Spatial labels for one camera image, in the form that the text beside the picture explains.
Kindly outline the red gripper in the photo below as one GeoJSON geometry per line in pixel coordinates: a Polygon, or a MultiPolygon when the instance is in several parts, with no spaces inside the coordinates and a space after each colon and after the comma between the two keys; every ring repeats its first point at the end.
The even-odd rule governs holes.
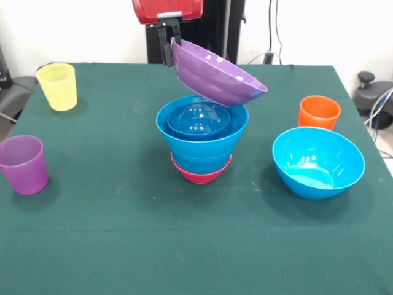
{"type": "MultiPolygon", "coordinates": [[[[179,18],[189,21],[201,18],[203,14],[203,0],[132,0],[135,14],[142,25],[154,26],[161,20],[179,18]]],[[[171,40],[181,45],[181,30],[179,24],[158,27],[158,37],[162,53],[163,64],[173,65],[171,40]]]]}

